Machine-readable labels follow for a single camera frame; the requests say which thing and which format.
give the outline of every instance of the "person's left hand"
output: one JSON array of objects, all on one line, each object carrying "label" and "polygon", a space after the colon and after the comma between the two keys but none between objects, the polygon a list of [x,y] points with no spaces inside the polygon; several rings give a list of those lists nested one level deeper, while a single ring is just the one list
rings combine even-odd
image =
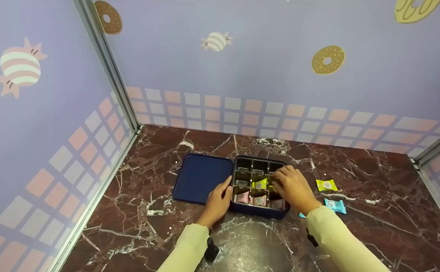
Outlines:
[{"label": "person's left hand", "polygon": [[[233,193],[233,188],[229,186],[230,180],[232,180],[232,176],[225,179],[222,184],[218,184],[218,186],[209,193],[205,208],[196,224],[211,229],[213,224],[225,215],[230,206],[230,199],[232,199]],[[225,192],[225,196],[222,198],[221,195],[223,192]]]}]

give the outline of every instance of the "wrist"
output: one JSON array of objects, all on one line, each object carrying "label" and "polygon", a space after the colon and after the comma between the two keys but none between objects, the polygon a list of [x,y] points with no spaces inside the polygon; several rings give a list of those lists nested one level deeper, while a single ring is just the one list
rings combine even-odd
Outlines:
[{"label": "wrist", "polygon": [[200,215],[198,220],[195,222],[195,224],[199,224],[201,226],[207,227],[208,229],[211,229],[211,227],[213,227],[214,222],[212,222],[204,215]]},{"label": "wrist", "polygon": [[322,203],[320,203],[317,199],[312,199],[306,203],[303,203],[302,205],[299,205],[299,207],[296,207],[299,212],[302,212],[305,216],[308,215],[311,211],[322,207]]}]

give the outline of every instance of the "hand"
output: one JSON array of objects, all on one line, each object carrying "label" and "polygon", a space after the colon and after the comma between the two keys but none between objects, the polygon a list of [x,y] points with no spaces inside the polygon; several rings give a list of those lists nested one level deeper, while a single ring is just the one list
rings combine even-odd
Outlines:
[{"label": "hand", "polygon": [[[225,179],[222,184],[218,184],[218,186],[209,193],[205,208],[196,224],[211,229],[213,224],[225,215],[230,206],[230,199],[232,199],[233,193],[233,188],[229,186],[230,180],[232,180],[232,176]],[[222,198],[221,195],[223,192],[225,192],[225,196]]]},{"label": "hand", "polygon": [[273,182],[282,198],[290,203],[299,212],[308,215],[309,212],[319,208],[322,204],[315,199],[306,178],[292,165],[286,165],[275,171],[273,175],[282,183]]}]

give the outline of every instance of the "blue candy wrapper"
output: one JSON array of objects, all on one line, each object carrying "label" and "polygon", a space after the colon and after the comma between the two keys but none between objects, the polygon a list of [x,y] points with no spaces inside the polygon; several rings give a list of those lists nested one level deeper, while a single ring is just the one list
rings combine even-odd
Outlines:
[{"label": "blue candy wrapper", "polygon": [[340,212],[343,213],[344,215],[347,213],[346,207],[344,206],[344,201],[342,200],[335,201],[324,198],[324,202],[326,204],[326,207],[333,210],[334,212]]}]

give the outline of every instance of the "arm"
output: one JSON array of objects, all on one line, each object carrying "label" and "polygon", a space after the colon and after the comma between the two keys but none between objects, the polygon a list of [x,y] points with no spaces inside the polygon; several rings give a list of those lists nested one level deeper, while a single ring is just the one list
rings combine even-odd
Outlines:
[{"label": "arm", "polygon": [[196,224],[189,224],[176,241],[176,246],[157,272],[194,272],[207,248],[209,229],[225,215],[233,189],[228,177],[208,195],[205,208]]},{"label": "arm", "polygon": [[287,165],[274,173],[280,195],[307,217],[310,234],[342,272],[380,272],[388,268],[349,231],[342,220],[313,196],[306,178]]},{"label": "arm", "polygon": [[323,206],[312,210],[307,215],[307,227],[340,271],[389,271],[331,209]]},{"label": "arm", "polygon": [[205,254],[208,237],[207,227],[200,224],[186,226],[157,272],[193,272]]}]

